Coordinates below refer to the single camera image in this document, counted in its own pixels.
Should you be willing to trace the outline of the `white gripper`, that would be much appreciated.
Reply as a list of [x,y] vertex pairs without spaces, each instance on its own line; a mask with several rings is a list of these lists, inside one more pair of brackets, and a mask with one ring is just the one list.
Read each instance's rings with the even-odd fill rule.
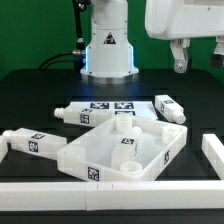
[[210,64],[224,66],[224,0],[146,0],[145,28],[151,38],[171,40],[177,73],[188,70],[189,38],[217,36]]

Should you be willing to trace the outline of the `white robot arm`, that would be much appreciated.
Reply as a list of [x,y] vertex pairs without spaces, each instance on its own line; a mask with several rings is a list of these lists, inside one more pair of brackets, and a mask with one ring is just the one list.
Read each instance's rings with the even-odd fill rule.
[[[81,78],[102,84],[136,79],[139,69],[127,37],[127,0],[92,0],[91,22]],[[145,29],[149,37],[170,42],[177,73],[188,70],[192,38],[214,37],[212,61],[224,65],[224,0],[146,0]]]

